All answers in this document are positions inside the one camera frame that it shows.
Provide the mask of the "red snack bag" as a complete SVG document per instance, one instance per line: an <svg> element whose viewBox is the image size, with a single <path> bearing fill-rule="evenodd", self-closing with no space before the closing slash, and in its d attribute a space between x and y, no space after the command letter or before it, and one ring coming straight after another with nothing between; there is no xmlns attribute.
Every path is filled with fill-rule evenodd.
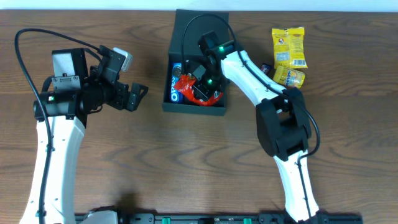
<svg viewBox="0 0 398 224"><path fill-rule="evenodd" d="M193 85L197 82L194 76L181 75L179 81L174 85L174 88L181 93L187 101L199 106L213 106L223 97L223 93L216 91L208 101L195 98Z"/></svg>

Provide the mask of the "black box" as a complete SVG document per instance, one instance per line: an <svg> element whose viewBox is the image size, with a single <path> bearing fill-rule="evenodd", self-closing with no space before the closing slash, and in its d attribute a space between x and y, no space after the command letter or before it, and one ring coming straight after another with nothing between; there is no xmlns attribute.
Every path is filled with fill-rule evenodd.
<svg viewBox="0 0 398 224"><path fill-rule="evenodd" d="M203 54L198 45L200 37L214 31L218 39L223 43L230 40L229 30L225 22L229 20L227 12L206 12L177 9L175 12L174 30L168 51L167 76L165 80L162 109L166 112L204 114L223 116L226 112L226 95L213 106L199 106L186 100L177 90L174 84L175 77L181 71L181 50L184 49L184 59L202 59Z"/></svg>

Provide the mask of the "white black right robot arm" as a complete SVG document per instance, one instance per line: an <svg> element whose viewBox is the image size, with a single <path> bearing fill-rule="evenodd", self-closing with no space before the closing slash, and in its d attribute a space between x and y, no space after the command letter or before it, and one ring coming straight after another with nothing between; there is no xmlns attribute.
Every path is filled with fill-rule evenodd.
<svg viewBox="0 0 398 224"><path fill-rule="evenodd" d="M256 109L257 138L274 158L285 193L285 211L295 223L314 223L319 207L313 196L307 159L308 140L317 124L297 88L286 89L257 68L236 40L221 43L215 32L203 34L203 54L193 72L193 97L204 103L220 96L227 81L236 84Z"/></svg>

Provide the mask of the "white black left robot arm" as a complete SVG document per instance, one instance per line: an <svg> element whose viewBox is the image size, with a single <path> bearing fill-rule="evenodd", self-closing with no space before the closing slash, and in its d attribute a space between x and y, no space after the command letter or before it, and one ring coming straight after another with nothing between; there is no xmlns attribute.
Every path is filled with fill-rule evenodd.
<svg viewBox="0 0 398 224"><path fill-rule="evenodd" d="M107 104L134 111L148 88L120 83L132 55L117 47L101 46L88 67L88 48L54 50L54 75L34 101L38 147L29 201L21 223L75 223L76 165L89 114Z"/></svg>

